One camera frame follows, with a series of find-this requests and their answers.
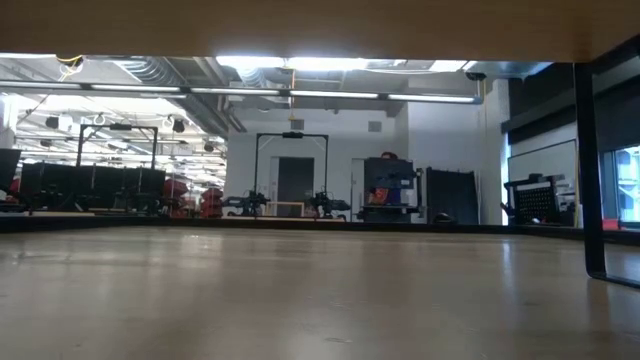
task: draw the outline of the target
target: black metal frame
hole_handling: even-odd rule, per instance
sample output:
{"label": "black metal frame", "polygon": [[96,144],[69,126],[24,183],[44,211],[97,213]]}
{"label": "black metal frame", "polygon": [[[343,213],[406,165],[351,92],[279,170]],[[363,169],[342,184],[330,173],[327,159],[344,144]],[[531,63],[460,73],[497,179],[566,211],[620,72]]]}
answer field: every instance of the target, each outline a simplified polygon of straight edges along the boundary
{"label": "black metal frame", "polygon": [[258,153],[260,151],[260,138],[263,136],[280,136],[283,139],[302,139],[305,137],[320,137],[325,141],[324,148],[324,190],[327,191],[327,174],[329,172],[329,135],[321,134],[304,134],[296,132],[284,133],[257,133],[256,134],[256,156],[253,164],[253,191],[258,192]]}
{"label": "black metal frame", "polygon": [[[87,128],[97,129],[111,129],[115,131],[131,131],[133,129],[151,130],[153,131],[153,145],[151,149],[151,170],[156,168],[156,148],[158,147],[158,127],[157,126],[138,126],[128,124],[111,124],[111,125],[93,125],[93,124],[81,124],[80,136],[78,137],[78,157],[76,159],[76,166],[80,166],[82,160],[82,146],[86,141],[91,139],[93,134],[90,134],[86,139],[84,138],[84,130]],[[127,139],[114,139],[117,141],[127,142]]]}
{"label": "black metal frame", "polygon": [[584,222],[585,265],[589,276],[640,289],[640,282],[607,274],[600,195],[600,167],[593,94],[594,70],[607,68],[640,55],[640,35],[591,63],[573,66],[578,123],[578,154]]}

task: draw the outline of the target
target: window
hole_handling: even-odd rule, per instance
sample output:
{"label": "window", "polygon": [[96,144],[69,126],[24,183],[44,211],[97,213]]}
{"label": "window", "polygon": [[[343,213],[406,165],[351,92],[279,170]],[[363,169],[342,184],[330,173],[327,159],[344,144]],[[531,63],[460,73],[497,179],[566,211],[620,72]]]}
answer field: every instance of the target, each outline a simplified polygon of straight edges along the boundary
{"label": "window", "polygon": [[618,165],[631,165],[631,154],[626,150],[618,151]]}
{"label": "window", "polygon": [[625,222],[640,222],[640,146],[615,152],[618,216]]}

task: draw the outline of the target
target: doorway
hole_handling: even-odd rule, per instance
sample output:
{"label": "doorway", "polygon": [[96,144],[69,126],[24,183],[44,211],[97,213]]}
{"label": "doorway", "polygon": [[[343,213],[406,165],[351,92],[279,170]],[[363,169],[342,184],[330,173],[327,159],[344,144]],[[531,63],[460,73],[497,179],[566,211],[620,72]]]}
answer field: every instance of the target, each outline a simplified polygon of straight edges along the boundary
{"label": "doorway", "polygon": [[[278,158],[278,202],[304,203],[313,196],[314,159]],[[278,205],[277,216],[300,217],[300,207]]]}

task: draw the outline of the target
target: wooden tabletop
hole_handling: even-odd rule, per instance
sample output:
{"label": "wooden tabletop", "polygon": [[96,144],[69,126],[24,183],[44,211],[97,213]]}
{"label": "wooden tabletop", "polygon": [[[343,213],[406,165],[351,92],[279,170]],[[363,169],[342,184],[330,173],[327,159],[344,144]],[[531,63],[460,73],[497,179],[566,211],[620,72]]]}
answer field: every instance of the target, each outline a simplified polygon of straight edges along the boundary
{"label": "wooden tabletop", "polygon": [[588,61],[638,0],[8,0],[5,52]]}

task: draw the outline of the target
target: whiteboard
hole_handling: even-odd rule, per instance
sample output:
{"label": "whiteboard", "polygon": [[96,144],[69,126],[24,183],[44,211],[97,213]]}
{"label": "whiteboard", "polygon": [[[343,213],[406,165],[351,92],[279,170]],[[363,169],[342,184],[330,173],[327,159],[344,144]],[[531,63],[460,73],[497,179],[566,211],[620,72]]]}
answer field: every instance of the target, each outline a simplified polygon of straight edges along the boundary
{"label": "whiteboard", "polygon": [[508,165],[509,181],[528,179],[532,173],[544,176],[562,174],[563,182],[573,185],[576,178],[576,141],[565,141],[512,156]]}

